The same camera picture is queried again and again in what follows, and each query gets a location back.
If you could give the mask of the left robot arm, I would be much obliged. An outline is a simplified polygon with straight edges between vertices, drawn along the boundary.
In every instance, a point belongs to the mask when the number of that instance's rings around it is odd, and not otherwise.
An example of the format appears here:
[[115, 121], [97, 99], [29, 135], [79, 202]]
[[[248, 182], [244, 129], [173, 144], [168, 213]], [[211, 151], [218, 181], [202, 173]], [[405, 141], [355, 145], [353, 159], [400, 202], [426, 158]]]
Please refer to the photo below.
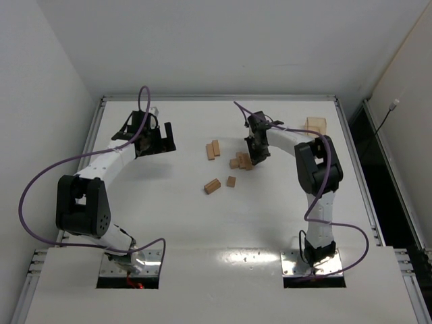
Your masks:
[[112, 219], [107, 188], [133, 160], [176, 150], [171, 124], [164, 124], [166, 136], [162, 137], [158, 114], [156, 107], [131, 112], [112, 136], [107, 152], [75, 175], [62, 176], [57, 185], [57, 228], [102, 246], [109, 261], [133, 274], [143, 271], [144, 253]]

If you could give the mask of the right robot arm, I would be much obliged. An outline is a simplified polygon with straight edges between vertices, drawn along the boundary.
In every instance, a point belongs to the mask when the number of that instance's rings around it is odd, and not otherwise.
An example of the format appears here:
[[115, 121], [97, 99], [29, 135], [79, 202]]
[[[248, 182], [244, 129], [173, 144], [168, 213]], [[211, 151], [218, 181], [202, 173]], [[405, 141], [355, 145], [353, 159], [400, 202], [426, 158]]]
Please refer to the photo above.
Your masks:
[[305, 215], [308, 229], [300, 249], [302, 260], [312, 267], [332, 257], [336, 248], [331, 225], [333, 200], [343, 171], [330, 137], [310, 137], [302, 132], [275, 128], [262, 111], [251, 114], [247, 126], [249, 135], [244, 140], [253, 165], [270, 156], [270, 146], [295, 158], [298, 181], [308, 200]]

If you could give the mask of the thin wooden plank block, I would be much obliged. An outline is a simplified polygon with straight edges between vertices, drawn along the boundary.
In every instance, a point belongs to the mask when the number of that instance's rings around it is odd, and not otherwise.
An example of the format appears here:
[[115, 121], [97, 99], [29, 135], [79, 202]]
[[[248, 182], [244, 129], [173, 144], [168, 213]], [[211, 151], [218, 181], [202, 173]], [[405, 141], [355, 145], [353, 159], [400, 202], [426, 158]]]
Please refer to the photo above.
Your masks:
[[248, 153], [244, 153], [243, 157], [244, 157], [245, 170], [246, 171], [252, 170], [253, 169], [253, 164], [252, 164], [252, 161], [250, 159], [249, 154]]

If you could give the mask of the long wooden block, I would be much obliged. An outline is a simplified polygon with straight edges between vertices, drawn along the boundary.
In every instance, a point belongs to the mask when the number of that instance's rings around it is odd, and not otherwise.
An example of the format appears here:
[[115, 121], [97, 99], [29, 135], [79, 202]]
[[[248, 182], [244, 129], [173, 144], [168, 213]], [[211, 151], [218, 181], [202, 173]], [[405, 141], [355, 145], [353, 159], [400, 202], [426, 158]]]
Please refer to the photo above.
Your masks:
[[213, 147], [213, 153], [216, 157], [219, 157], [221, 155], [220, 147], [219, 147], [219, 141], [213, 140], [212, 141], [212, 147]]

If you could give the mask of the amber transparent plastic bin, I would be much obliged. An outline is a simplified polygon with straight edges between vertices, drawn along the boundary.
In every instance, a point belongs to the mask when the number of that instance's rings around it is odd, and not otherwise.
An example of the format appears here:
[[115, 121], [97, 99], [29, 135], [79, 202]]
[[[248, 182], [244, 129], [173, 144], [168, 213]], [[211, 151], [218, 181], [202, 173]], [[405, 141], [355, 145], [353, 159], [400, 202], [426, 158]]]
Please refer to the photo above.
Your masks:
[[327, 120], [324, 117], [307, 117], [304, 123], [304, 129], [308, 131], [309, 136], [317, 137], [315, 132], [326, 135]]

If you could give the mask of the wooden block cube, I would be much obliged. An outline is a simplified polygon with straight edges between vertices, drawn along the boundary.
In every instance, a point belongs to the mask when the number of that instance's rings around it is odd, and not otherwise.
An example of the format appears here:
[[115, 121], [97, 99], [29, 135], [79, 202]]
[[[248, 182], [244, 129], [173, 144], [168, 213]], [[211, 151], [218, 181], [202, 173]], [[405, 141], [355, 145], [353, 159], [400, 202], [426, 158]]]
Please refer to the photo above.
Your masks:
[[237, 169], [239, 168], [239, 162], [237, 159], [230, 159], [229, 160], [229, 166], [231, 169]]

